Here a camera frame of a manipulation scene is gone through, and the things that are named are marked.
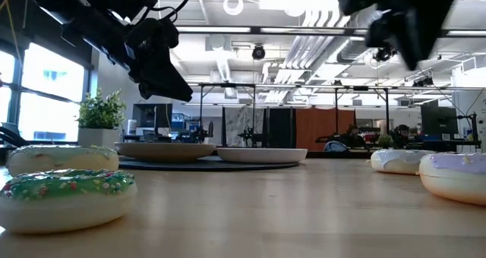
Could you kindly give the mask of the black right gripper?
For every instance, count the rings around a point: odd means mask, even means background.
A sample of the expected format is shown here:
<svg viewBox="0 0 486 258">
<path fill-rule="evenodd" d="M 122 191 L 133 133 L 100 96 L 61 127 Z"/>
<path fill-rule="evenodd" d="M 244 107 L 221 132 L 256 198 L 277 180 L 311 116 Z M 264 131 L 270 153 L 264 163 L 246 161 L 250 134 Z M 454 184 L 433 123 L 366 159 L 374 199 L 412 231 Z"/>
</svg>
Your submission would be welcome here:
<svg viewBox="0 0 486 258">
<path fill-rule="evenodd" d="M 413 71 L 428 59 L 455 0 L 338 0 L 346 15 L 376 6 L 381 18 L 373 22 L 365 38 L 368 47 L 392 43 L 406 67 Z"/>
</svg>

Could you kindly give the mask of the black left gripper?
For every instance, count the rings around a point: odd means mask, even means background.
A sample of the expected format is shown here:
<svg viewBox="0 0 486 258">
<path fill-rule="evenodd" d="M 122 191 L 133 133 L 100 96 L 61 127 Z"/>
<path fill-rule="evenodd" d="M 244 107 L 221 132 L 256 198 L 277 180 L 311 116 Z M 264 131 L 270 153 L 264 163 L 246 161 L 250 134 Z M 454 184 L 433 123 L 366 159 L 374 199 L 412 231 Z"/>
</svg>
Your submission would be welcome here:
<svg viewBox="0 0 486 258">
<path fill-rule="evenodd" d="M 125 68 L 144 99 L 192 99 L 193 90 L 170 60 L 169 50 L 178 45 L 178 31 L 167 18 L 126 26 L 116 20 L 78 18 L 62 26 L 62 37 L 69 42 L 83 39 Z"/>
</svg>

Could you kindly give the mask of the pale blue frosted donut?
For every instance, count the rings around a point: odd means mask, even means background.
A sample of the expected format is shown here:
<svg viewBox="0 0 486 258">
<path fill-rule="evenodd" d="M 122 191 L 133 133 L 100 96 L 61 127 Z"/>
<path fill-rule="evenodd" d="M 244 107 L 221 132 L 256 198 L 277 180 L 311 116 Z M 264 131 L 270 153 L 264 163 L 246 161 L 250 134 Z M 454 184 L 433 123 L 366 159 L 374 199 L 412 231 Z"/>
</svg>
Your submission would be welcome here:
<svg viewBox="0 0 486 258">
<path fill-rule="evenodd" d="M 370 162 L 378 172 L 416 175 L 421 158 L 432 153 L 421 149 L 380 149 L 372 153 Z"/>
</svg>

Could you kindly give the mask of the white donut with dark drizzle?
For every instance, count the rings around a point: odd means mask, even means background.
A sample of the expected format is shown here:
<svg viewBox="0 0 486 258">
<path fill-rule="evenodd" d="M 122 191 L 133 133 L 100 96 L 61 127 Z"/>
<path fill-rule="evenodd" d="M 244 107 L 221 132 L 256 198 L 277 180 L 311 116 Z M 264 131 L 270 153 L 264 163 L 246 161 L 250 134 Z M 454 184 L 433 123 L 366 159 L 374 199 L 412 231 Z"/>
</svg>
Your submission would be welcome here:
<svg viewBox="0 0 486 258">
<path fill-rule="evenodd" d="M 11 176 L 62 169 L 118 170 L 118 153 L 104 146 L 28 145 L 10 153 Z"/>
</svg>

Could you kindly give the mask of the purple frosted donut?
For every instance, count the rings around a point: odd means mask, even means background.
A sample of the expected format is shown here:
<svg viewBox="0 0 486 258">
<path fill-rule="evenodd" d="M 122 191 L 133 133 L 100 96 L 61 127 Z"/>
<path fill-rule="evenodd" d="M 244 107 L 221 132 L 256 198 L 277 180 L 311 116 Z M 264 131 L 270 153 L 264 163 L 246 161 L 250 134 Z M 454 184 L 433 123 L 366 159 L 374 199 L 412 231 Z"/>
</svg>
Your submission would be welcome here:
<svg viewBox="0 0 486 258">
<path fill-rule="evenodd" d="M 432 153 L 421 158 L 418 174 L 432 194 L 486 206 L 486 153 Z"/>
</svg>

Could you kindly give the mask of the green sprinkled donut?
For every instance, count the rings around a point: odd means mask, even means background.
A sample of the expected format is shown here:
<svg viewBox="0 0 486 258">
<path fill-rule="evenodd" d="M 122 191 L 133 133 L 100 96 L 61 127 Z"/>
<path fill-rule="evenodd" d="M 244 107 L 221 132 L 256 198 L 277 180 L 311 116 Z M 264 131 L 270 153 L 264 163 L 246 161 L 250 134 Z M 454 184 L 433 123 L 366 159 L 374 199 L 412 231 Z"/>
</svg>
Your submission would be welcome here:
<svg viewBox="0 0 486 258">
<path fill-rule="evenodd" d="M 0 227 L 23 234 L 91 228 L 128 214 L 136 196 L 134 176 L 126 171 L 25 173 L 0 189 Z"/>
</svg>

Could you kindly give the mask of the black computer monitor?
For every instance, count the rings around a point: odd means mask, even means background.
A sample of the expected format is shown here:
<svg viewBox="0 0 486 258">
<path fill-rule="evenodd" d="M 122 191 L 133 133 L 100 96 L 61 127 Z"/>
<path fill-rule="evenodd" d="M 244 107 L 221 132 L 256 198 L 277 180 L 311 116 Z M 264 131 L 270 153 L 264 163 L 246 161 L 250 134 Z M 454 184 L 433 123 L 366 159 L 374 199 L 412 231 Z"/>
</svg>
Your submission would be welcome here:
<svg viewBox="0 0 486 258">
<path fill-rule="evenodd" d="M 456 110 L 439 106 L 421 106 L 421 127 L 425 134 L 457 134 Z"/>
<path fill-rule="evenodd" d="M 132 118 L 138 127 L 171 127 L 172 104 L 134 104 Z"/>
</svg>

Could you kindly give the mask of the green potted plant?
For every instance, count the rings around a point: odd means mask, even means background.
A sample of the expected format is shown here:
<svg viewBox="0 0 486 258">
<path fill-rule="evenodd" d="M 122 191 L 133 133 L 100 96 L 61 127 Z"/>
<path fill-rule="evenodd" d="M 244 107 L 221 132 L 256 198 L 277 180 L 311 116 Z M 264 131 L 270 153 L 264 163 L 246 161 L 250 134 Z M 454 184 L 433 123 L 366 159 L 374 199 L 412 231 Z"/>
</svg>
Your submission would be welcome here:
<svg viewBox="0 0 486 258">
<path fill-rule="evenodd" d="M 96 90 L 95 96 L 86 94 L 80 103 L 77 118 L 79 128 L 87 129 L 117 129 L 125 120 L 125 102 L 121 99 L 121 90 L 104 96 L 102 89 Z"/>
</svg>

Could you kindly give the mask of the tan round plate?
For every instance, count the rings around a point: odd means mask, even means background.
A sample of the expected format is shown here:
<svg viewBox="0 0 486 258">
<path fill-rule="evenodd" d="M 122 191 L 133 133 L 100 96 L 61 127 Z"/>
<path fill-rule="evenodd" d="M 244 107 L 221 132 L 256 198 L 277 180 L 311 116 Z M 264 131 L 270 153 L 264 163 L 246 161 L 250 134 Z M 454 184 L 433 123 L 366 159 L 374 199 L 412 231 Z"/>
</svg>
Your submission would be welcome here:
<svg viewBox="0 0 486 258">
<path fill-rule="evenodd" d="M 206 143 L 115 143 L 122 156 L 142 162 L 194 162 L 216 149 Z"/>
</svg>

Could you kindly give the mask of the grey patterned cloth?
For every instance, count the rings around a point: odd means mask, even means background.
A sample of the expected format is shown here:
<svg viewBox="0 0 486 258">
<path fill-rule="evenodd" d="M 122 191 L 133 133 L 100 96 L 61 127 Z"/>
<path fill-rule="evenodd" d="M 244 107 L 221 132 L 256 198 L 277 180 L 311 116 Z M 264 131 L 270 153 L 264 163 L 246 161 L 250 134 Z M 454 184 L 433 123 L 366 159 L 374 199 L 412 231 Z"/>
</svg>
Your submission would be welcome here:
<svg viewBox="0 0 486 258">
<path fill-rule="evenodd" d="M 245 130 L 253 129 L 256 134 L 261 134 L 264 127 L 264 109 L 255 109 L 245 106 L 241 108 L 224 108 L 227 146 L 247 146 L 245 139 L 239 134 Z"/>
</svg>

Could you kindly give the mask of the white plant pot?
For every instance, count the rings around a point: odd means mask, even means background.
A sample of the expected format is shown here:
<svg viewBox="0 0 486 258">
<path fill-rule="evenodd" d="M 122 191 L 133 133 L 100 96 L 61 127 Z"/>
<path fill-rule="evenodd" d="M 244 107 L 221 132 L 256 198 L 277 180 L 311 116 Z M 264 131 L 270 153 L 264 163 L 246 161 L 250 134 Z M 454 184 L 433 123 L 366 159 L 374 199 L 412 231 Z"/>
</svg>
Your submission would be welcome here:
<svg viewBox="0 0 486 258">
<path fill-rule="evenodd" d="M 104 146 L 114 149 L 119 137 L 119 129 L 79 128 L 77 142 L 80 146 Z"/>
</svg>

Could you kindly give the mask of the dark round mat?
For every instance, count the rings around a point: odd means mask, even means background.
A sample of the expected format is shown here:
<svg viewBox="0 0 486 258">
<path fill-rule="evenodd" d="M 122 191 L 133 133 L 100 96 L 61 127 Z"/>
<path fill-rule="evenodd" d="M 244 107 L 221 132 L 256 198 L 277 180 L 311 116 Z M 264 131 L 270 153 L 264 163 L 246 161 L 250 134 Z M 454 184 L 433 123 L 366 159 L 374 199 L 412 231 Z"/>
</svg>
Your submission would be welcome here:
<svg viewBox="0 0 486 258">
<path fill-rule="evenodd" d="M 208 156 L 194 162 L 143 162 L 121 157 L 119 168 L 151 171 L 258 171 L 298 166 L 293 163 L 240 163 L 223 161 L 218 156 Z"/>
</svg>

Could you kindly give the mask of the person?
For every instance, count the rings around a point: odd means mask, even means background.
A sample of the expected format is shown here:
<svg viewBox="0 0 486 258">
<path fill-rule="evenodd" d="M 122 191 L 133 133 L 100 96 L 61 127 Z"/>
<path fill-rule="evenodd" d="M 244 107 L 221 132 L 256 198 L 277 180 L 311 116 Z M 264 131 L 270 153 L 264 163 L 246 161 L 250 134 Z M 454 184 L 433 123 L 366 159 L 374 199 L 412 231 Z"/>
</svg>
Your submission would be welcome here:
<svg viewBox="0 0 486 258">
<path fill-rule="evenodd" d="M 392 138 L 395 148 L 405 148 L 409 141 L 409 127 L 405 124 L 400 124 L 393 130 Z"/>
<path fill-rule="evenodd" d="M 365 139 L 359 134 L 359 129 L 356 125 L 350 125 L 349 129 L 343 135 L 345 145 L 349 148 L 365 148 Z"/>
</svg>

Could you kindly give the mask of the small green plant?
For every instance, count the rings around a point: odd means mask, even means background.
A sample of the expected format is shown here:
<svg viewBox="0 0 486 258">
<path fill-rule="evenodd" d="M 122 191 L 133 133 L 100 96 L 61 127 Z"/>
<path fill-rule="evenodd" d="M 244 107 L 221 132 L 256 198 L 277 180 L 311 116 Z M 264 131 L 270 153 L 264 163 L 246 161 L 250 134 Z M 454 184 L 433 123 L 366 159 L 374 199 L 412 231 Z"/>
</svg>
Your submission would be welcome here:
<svg viewBox="0 0 486 258">
<path fill-rule="evenodd" d="M 377 139 L 377 145 L 383 149 L 389 149 L 393 147 L 393 138 L 388 134 L 381 134 Z"/>
</svg>

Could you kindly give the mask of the white round plate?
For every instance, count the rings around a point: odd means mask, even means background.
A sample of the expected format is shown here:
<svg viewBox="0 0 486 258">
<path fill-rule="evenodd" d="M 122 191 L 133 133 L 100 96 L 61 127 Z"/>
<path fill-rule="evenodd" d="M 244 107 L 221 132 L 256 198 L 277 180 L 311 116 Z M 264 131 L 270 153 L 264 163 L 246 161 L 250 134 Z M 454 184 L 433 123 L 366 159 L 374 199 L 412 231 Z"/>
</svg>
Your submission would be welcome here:
<svg viewBox="0 0 486 258">
<path fill-rule="evenodd" d="M 295 163 L 306 158 L 307 149 L 220 147 L 218 156 L 228 162 L 240 163 Z"/>
</svg>

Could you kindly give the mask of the black curtain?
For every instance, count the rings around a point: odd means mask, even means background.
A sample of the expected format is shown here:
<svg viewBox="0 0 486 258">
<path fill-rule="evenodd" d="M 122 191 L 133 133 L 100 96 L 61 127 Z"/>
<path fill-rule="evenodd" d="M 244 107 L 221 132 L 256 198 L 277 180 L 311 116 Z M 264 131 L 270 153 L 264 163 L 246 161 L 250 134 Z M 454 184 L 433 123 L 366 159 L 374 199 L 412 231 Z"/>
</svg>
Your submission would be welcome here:
<svg viewBox="0 0 486 258">
<path fill-rule="evenodd" d="M 295 148 L 295 110 L 270 108 L 267 114 L 268 147 Z"/>
</svg>

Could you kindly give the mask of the orange partition panel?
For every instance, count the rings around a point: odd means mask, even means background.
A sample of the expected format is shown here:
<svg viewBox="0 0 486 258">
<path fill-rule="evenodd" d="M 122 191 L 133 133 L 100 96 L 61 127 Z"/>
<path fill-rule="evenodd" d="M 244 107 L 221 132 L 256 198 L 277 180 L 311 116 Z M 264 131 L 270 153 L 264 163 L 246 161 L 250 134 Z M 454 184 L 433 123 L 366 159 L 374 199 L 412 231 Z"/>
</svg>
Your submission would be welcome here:
<svg viewBox="0 0 486 258">
<path fill-rule="evenodd" d="M 309 108 L 295 114 L 296 146 L 308 151 L 322 152 L 324 143 L 316 143 L 318 137 L 344 134 L 355 123 L 354 110 Z"/>
</svg>

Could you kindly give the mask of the black overhead frame bar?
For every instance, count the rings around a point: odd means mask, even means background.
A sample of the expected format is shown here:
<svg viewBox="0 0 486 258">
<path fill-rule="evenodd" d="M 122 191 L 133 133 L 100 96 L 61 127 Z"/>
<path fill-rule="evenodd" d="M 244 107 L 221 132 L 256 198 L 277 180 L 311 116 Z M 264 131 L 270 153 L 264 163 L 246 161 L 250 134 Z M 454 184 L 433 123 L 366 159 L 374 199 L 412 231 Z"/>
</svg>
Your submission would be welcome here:
<svg viewBox="0 0 486 258">
<path fill-rule="evenodd" d="M 181 34 L 238 34 L 276 36 L 365 36 L 366 28 L 355 27 L 261 27 L 261 26 L 177 26 Z M 440 38 L 486 38 L 486 30 L 441 30 Z"/>
</svg>

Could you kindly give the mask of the black angled bracket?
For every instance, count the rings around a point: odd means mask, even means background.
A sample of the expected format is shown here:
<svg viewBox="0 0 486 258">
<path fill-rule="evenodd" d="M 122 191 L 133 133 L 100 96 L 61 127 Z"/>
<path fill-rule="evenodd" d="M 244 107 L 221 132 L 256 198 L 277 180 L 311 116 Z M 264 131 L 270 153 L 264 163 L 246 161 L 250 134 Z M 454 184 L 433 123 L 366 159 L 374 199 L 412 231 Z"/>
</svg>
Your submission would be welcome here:
<svg viewBox="0 0 486 258">
<path fill-rule="evenodd" d="M 0 122 L 0 140 L 17 148 L 30 145 L 30 142 L 20 135 L 18 126 L 8 122 Z"/>
</svg>

